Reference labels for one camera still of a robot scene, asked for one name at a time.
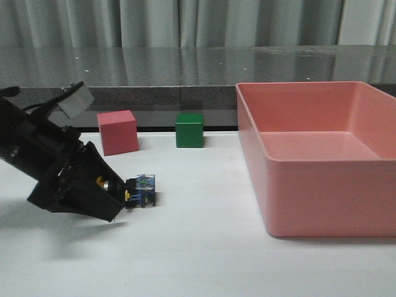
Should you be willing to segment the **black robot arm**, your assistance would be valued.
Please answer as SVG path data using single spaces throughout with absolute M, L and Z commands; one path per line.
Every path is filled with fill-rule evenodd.
M 77 213 L 112 221 L 124 207 L 123 180 L 80 132 L 60 128 L 48 117 L 57 103 L 83 87 L 77 85 L 31 113 L 8 99 L 19 87 L 1 90 L 1 159 L 37 181 L 28 201 L 53 213 Z

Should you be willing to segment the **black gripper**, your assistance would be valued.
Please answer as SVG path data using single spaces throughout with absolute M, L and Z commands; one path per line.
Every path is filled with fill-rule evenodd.
M 96 146 L 79 136 L 1 98 L 1 158 L 38 181 L 27 200 L 52 213 L 110 222 L 123 208 L 115 198 L 122 197 L 124 182 Z

